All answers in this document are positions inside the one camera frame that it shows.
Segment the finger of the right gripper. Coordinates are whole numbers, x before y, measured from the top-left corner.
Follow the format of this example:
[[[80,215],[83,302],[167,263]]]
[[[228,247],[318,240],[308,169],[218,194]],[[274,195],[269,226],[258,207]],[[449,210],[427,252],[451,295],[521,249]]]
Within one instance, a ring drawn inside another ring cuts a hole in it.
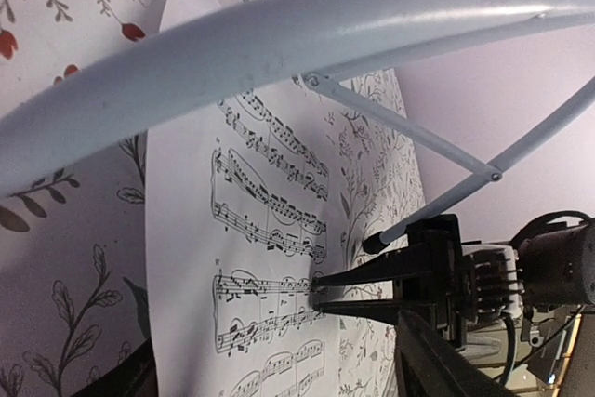
[[[431,271],[430,256],[381,255],[349,271],[312,279],[313,287],[372,284],[409,279]]]
[[[431,327],[437,326],[436,305],[429,302],[396,299],[337,300],[314,303],[312,308],[323,314],[364,318],[390,325],[398,324],[401,311],[410,311]]]

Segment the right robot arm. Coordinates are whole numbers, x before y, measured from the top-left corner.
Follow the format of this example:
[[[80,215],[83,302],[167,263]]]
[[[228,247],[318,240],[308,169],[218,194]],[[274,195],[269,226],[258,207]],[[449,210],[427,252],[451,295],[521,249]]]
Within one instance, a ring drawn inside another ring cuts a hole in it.
[[[507,242],[463,242],[453,214],[409,225],[407,246],[349,271],[316,277],[314,291],[390,283],[391,298],[316,302],[315,311],[397,325],[418,314],[455,349],[469,325],[594,302],[594,220],[575,211],[535,218]]]

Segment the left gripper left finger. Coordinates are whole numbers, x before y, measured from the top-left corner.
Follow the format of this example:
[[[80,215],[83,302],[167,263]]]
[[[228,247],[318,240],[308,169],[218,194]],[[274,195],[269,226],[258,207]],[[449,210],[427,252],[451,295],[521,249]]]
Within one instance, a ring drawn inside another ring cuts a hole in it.
[[[147,339],[111,372],[106,396],[157,397],[156,363],[152,341]]]

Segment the white sheet music page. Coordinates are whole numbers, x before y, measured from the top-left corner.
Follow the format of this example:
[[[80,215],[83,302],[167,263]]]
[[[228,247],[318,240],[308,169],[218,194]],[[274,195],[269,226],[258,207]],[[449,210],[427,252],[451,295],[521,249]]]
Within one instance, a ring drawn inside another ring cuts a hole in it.
[[[334,396],[337,320],[319,100],[297,78],[148,135],[146,261],[163,396]]]

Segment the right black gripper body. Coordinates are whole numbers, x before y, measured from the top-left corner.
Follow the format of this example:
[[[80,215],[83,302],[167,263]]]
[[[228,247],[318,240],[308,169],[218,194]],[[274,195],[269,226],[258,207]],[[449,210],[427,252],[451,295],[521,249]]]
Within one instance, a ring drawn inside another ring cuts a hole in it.
[[[411,274],[394,282],[394,297],[452,347],[465,348],[465,263],[458,218],[446,214],[422,219],[409,225],[405,235],[404,264]]]

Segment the light blue music stand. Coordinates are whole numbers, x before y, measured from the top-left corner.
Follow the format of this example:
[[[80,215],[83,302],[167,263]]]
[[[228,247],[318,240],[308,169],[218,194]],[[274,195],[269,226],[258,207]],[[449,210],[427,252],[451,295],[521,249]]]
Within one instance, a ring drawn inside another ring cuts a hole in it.
[[[577,93],[489,162],[346,89],[342,81],[401,62],[591,24],[594,0],[255,0],[142,40],[25,101],[1,121],[1,193],[151,126],[300,75],[469,171],[413,215],[435,217],[502,179],[581,114]]]

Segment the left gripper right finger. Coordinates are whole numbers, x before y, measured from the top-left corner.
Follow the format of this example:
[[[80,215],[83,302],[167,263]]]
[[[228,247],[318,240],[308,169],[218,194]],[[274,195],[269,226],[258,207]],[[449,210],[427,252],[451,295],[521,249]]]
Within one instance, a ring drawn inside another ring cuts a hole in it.
[[[480,372],[416,313],[400,311],[397,325],[400,396],[510,396]]]

